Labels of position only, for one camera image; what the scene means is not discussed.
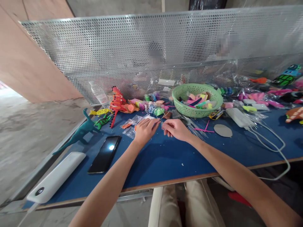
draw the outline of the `smartphone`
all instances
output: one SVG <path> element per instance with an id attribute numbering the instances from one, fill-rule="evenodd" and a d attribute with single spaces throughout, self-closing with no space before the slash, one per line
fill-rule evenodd
<path id="1" fill-rule="evenodd" d="M 120 136 L 107 137 L 87 173 L 104 173 L 110 168 Z"/>

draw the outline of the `perforated metal panel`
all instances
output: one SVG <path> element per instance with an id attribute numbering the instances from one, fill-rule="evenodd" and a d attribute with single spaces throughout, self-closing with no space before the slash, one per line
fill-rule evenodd
<path id="1" fill-rule="evenodd" d="M 303 6 L 123 15 L 21 24 L 93 105 L 88 81 L 142 98 L 159 78 L 232 85 L 303 61 Z"/>

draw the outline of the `wooden table edge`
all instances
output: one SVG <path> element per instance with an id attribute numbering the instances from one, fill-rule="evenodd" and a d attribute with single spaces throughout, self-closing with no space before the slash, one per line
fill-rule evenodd
<path id="1" fill-rule="evenodd" d="M 303 156 L 299 157 L 299 158 L 288 159 L 289 162 L 302 161 L 302 160 L 303 160 Z M 279 165 L 279 164 L 283 164 L 283 163 L 285 163 L 285 160 L 250 166 L 247 168 L 248 169 L 258 169 L 258 168 L 264 168 L 264 167 L 269 167 L 269 166 L 275 166 L 275 165 Z M 123 189 L 121 192 L 145 190 L 145 189 L 150 189 L 150 188 L 162 187 L 162 186 L 169 185 L 169 184 L 181 183 L 181 182 L 185 182 L 185 181 L 192 181 L 192 180 L 198 180 L 198 179 L 202 179 L 202 178 L 215 177 L 218 175 L 219 174 L 217 172 L 212 172 L 212 173 L 207 173 L 207 174 L 195 175 L 195 176 L 191 176 L 191 177 L 178 178 L 178 179 L 174 179 L 174 180 L 161 181 L 161 182 L 157 182 L 157 183 L 151 183 L 151 184 L 145 184 L 145 185 L 140 185 L 140 186 L 136 186 L 136 187 L 126 188 L 126 189 Z M 80 203 L 80 202 L 84 202 L 84 200 L 86 198 L 87 197 L 82 197 L 82 198 L 78 198 L 78 199 L 66 200 L 63 202 L 57 202 L 57 203 L 52 203 L 52 204 L 48 204 L 48 205 L 40 205 L 36 210 L 45 210 L 45 209 L 51 209 L 51 208 L 55 208 L 55 207 L 67 206 L 72 203 Z"/>

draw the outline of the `plastic water bottle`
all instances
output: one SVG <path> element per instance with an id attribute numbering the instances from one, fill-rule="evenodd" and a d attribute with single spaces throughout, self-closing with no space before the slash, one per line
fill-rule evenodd
<path id="1" fill-rule="evenodd" d="M 110 106 L 110 102 L 107 98 L 107 95 L 104 93 L 101 87 L 99 87 L 95 81 L 90 81 L 89 84 L 92 86 L 92 92 L 101 103 L 104 109 L 108 109 Z"/>

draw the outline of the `blue table surface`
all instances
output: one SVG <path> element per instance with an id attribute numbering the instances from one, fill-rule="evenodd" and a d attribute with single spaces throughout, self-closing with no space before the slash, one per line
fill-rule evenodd
<path id="1" fill-rule="evenodd" d="M 266 113 L 269 117 L 264 119 L 264 122 L 286 143 L 283 153 L 287 159 L 302 157 L 303 127 L 297 121 L 290 124 L 285 123 L 285 113 L 286 110 L 272 110 Z M 132 141 L 131 138 L 122 134 L 124 130 L 120 126 L 136 114 L 145 115 L 142 112 L 135 112 L 133 114 L 119 112 L 113 129 L 109 128 L 108 123 L 102 127 L 101 133 L 88 133 L 84 137 L 89 142 L 88 145 L 83 145 L 81 142 L 72 145 L 67 154 L 78 151 L 85 153 L 86 157 L 55 195 L 44 205 L 87 197 L 105 175 L 105 173 L 87 174 L 100 147 L 107 136 L 122 136 L 112 161 L 112 166 Z M 197 121 L 204 128 L 208 120 L 209 118 L 205 117 Z M 216 121 L 210 120 L 207 130 L 213 131 L 213 127 L 216 124 L 223 124 L 231 128 L 233 136 L 225 138 L 216 133 L 207 133 L 208 138 L 204 137 L 205 141 L 244 166 L 255 166 L 283 160 L 279 154 L 264 148 L 254 135 L 238 127 L 232 119 L 220 118 Z M 281 142 L 267 129 L 259 126 L 257 131 L 278 147 L 282 146 Z M 159 127 L 152 140 L 140 151 L 123 188 L 127 189 L 213 172 L 216 172 L 215 169 L 197 150 L 186 142 L 164 136 L 161 127 Z M 31 205 L 32 203 L 27 201 L 23 208 L 29 208 Z"/>

